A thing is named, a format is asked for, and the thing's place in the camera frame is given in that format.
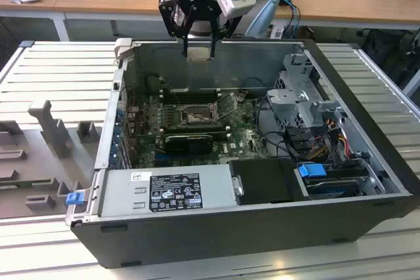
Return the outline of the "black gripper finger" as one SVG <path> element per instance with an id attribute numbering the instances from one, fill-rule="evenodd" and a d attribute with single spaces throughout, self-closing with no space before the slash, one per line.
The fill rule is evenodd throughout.
<path id="1" fill-rule="evenodd" d="M 188 34 L 194 23 L 194 6 L 186 5 L 185 10 L 180 0 L 159 0 L 159 12 L 168 34 L 182 40 L 182 55 L 188 56 Z"/>
<path id="2" fill-rule="evenodd" d="M 230 38 L 240 23 L 242 16 L 228 19 L 225 24 L 219 24 L 219 15 L 216 12 L 209 12 L 209 22 L 211 26 L 211 48 L 210 58 L 215 57 L 215 48 L 217 41 L 224 38 Z"/>

